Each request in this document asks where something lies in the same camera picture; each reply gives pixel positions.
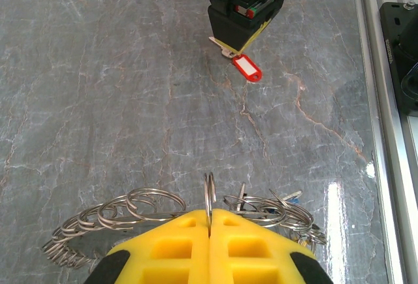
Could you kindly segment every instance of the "red key tag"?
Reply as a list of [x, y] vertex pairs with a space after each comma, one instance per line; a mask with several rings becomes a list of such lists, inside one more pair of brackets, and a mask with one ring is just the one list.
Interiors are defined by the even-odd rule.
[[263, 78], [263, 72], [245, 54], [233, 57], [233, 65], [250, 82], [258, 82]]

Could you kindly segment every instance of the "metal key ring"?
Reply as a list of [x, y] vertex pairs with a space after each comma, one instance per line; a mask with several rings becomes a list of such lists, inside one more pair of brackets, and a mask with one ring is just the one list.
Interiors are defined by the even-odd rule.
[[[78, 226], [82, 230], [86, 230], [88, 232], [94, 231], [94, 230], [102, 230], [105, 229], [105, 227], [102, 227], [100, 225], [99, 220], [96, 218], [94, 221], [89, 221], [90, 216], [97, 217], [97, 210], [102, 206], [103, 204], [98, 204], [92, 208], [86, 209], [83, 212], [80, 212], [77, 217]], [[112, 208], [113, 214], [112, 217], [116, 217], [118, 215], [118, 211], [116, 208]]]
[[126, 222], [115, 221], [114, 219], [117, 218], [117, 212], [116, 216], [112, 215], [109, 219], [105, 217], [104, 211], [113, 210], [113, 208], [117, 207], [123, 208], [126, 205], [126, 199], [127, 197], [124, 195], [102, 204], [102, 206], [97, 210], [97, 218], [102, 226], [110, 230], [131, 230], [133, 229], [133, 225], [143, 221], [137, 218]]
[[[128, 212], [134, 217], [137, 217], [138, 219], [141, 219], [143, 221], [165, 222], [165, 221], [170, 221], [171, 219], [176, 217], [176, 216], [173, 217], [171, 215], [170, 217], [153, 218], [153, 217], [150, 217], [150, 215], [137, 213], [138, 207], [135, 204], [133, 204], [133, 202], [142, 202], [145, 204], [149, 204], [150, 206], [154, 207], [153, 213], [157, 212], [157, 207], [155, 206], [155, 200], [152, 198], [153, 196], [165, 197], [169, 200], [172, 200], [175, 204], [179, 205], [180, 207], [179, 213], [184, 212], [186, 209], [184, 200], [173, 193], [170, 193], [168, 191], [164, 191], [161, 189], [155, 189], [155, 188], [142, 188], [142, 189], [135, 189], [127, 194], [126, 208]], [[147, 200], [141, 200], [138, 198], [149, 198], [150, 200], [153, 200], [153, 203], [149, 203]]]
[[206, 223], [208, 225], [208, 235], [212, 228], [212, 203], [216, 202], [216, 188], [213, 173], [204, 174], [204, 203], [206, 209]]

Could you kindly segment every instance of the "metal frame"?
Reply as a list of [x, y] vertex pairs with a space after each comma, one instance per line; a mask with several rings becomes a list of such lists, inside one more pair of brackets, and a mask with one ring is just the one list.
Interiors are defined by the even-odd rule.
[[388, 280], [396, 284], [418, 283], [418, 162], [413, 142], [418, 140], [418, 118], [399, 114], [396, 107], [379, 18], [380, 6], [389, 1], [409, 0], [356, 0], [356, 4], [375, 136]]

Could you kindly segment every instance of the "pile of key rings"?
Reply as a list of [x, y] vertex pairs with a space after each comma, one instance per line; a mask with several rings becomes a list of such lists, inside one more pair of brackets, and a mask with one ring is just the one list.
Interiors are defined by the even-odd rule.
[[[298, 191], [292, 195], [280, 198], [270, 190], [273, 198], [262, 198], [245, 194], [245, 184], [242, 184], [238, 196], [227, 195], [223, 202], [229, 211], [240, 215], [260, 226], [278, 228], [276, 232], [288, 237], [300, 245], [309, 247], [315, 254], [316, 245], [325, 245], [327, 238], [321, 229], [314, 224], [312, 215], [295, 203], [302, 194]], [[204, 175], [204, 197], [206, 218], [210, 236], [212, 224], [212, 203], [216, 201], [215, 181], [212, 173]], [[157, 198], [166, 198], [173, 202], [178, 210], [162, 212]], [[150, 213], [138, 213], [138, 206], [150, 206]], [[186, 204], [179, 196], [161, 189], [138, 188], [126, 195], [112, 199], [86, 209], [66, 220], [52, 233], [52, 239], [42, 247], [42, 252], [48, 259], [59, 266], [79, 268], [94, 262], [79, 250], [70, 247], [69, 242], [77, 237], [98, 230], [132, 230], [145, 222], [165, 223], [187, 213]]]

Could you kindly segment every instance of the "red plastic tag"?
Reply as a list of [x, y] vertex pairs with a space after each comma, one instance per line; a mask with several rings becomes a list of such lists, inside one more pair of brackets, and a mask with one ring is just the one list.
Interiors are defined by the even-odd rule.
[[245, 54], [233, 57], [233, 65], [250, 82], [258, 82], [263, 78], [263, 72]]

